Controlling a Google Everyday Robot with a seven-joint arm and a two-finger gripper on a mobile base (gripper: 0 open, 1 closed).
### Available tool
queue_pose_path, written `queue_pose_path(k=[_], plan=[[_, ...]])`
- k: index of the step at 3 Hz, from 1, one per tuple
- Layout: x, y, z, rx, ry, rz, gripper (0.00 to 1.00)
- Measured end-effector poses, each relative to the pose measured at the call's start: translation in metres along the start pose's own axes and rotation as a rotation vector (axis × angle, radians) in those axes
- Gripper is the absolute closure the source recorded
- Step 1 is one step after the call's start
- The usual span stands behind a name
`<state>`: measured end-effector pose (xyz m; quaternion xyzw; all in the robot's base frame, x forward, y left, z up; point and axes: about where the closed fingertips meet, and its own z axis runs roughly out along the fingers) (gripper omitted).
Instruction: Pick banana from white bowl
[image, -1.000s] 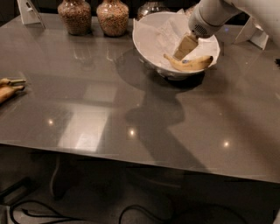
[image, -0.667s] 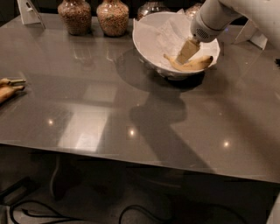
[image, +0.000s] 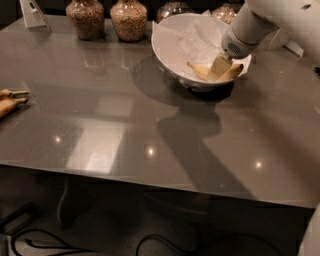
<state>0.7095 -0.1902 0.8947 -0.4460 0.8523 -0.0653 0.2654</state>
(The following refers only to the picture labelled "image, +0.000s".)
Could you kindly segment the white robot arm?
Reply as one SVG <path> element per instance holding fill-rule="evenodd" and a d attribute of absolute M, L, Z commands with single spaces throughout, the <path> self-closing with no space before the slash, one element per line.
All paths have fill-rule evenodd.
<path fill-rule="evenodd" d="M 282 29 L 320 65 L 319 0 L 244 0 L 221 39 L 211 70 L 221 77 L 232 61 L 249 56 L 273 31 Z"/>

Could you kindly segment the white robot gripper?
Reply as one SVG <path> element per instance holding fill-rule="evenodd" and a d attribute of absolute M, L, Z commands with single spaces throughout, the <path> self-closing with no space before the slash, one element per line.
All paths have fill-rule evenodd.
<path fill-rule="evenodd" d="M 207 79 L 217 81 L 232 66 L 232 59 L 243 59 L 255 50 L 263 39 L 279 27 L 258 15 L 250 3 L 245 3 L 221 39 L 220 53 L 213 61 Z"/>

